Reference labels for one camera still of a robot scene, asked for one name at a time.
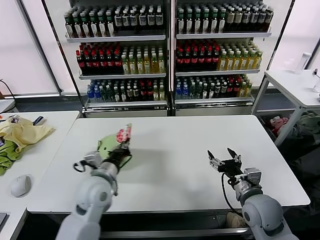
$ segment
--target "green cloth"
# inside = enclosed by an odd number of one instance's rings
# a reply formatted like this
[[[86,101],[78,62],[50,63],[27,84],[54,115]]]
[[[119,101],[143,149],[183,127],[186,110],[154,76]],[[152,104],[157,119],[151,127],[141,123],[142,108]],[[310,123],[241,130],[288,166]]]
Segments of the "green cloth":
[[[4,145],[0,146],[0,176],[20,158],[20,154],[16,152],[17,147],[18,145],[10,140],[4,140]]]

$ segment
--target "white desk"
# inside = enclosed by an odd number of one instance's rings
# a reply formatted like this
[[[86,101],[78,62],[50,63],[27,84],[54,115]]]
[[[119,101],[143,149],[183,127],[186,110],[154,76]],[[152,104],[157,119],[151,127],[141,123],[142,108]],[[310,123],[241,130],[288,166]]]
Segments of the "white desk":
[[[0,99],[0,113],[8,111],[15,105],[15,100],[13,99]],[[10,112],[18,112],[17,108],[12,109]]]
[[[272,83],[284,96],[296,105],[296,109],[291,115],[286,127],[274,142],[276,146],[281,145],[286,139],[292,127],[305,111],[320,109],[319,93],[313,90],[319,78],[312,75],[312,73],[312,70],[304,70],[299,75],[289,70],[269,70],[264,72],[265,78],[261,83],[251,114],[255,115],[257,113],[260,100],[265,94],[269,83]]]
[[[31,121],[43,116],[47,119],[45,124],[54,127],[55,131],[37,144],[28,146],[22,152],[21,159],[16,161],[3,176],[0,176],[0,212],[9,214],[0,231],[1,240],[15,239],[18,236],[27,215],[27,202],[36,193],[47,167],[80,115],[79,111],[19,112],[18,114]],[[11,115],[12,113],[1,114],[4,119]],[[10,190],[11,183],[15,178],[24,174],[31,175],[32,188],[22,198],[13,197]]]
[[[217,158],[229,159],[227,147],[242,155],[243,168],[262,171],[264,193],[282,206],[310,203],[253,115],[90,118],[75,121],[27,210],[71,212],[78,185],[89,175],[89,171],[75,171],[73,164],[94,150],[98,140],[127,123],[132,123],[133,158],[117,177],[119,195],[114,197],[110,212],[228,209],[221,173],[209,165],[207,154],[211,150]],[[240,208],[231,186],[226,185],[226,193],[230,203]]]

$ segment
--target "robotic arm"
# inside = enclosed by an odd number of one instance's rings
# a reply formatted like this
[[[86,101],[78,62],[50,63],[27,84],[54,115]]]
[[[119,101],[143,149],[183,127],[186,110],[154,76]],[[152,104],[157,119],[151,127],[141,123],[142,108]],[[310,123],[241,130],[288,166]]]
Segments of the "robotic arm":
[[[235,197],[242,206],[242,215],[249,225],[256,240],[297,240],[284,219],[280,203],[268,195],[264,195],[259,185],[261,171],[255,167],[241,171],[241,155],[230,148],[227,149],[232,159],[219,160],[208,151],[209,163],[223,176],[226,175],[228,184],[235,190]]]

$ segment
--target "cable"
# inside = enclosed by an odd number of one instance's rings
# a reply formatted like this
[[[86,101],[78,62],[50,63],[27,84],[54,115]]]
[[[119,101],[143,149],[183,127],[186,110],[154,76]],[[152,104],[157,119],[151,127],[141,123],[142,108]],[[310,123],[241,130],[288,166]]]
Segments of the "cable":
[[[237,212],[230,204],[230,202],[228,201],[228,198],[227,198],[227,195],[226,195],[226,190],[225,190],[225,183],[224,183],[224,176],[226,174],[225,173],[222,173],[221,175],[221,185],[222,185],[222,191],[223,191],[223,196],[224,196],[224,199],[226,201],[226,204],[228,204],[229,208],[232,210],[232,212],[234,212],[235,214],[239,215],[240,217],[243,217],[242,214],[240,212]]]
[[[13,100],[14,100],[14,105],[10,109],[5,110],[5,111],[1,112],[0,114],[7,113],[7,112],[11,111],[12,109],[14,109],[16,107],[16,98],[15,98],[14,94],[12,93],[10,87],[3,80],[4,80],[3,78],[0,79],[0,82],[3,83],[6,86],[6,88],[9,90],[9,92],[11,93],[11,96],[13,97]]]

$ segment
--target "white computer mouse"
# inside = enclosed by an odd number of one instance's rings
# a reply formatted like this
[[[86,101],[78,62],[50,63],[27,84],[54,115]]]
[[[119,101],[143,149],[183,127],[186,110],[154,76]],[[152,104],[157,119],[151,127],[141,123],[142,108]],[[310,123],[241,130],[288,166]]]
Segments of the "white computer mouse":
[[[17,177],[11,185],[11,195],[19,198],[28,193],[31,189],[31,179],[27,175]]]

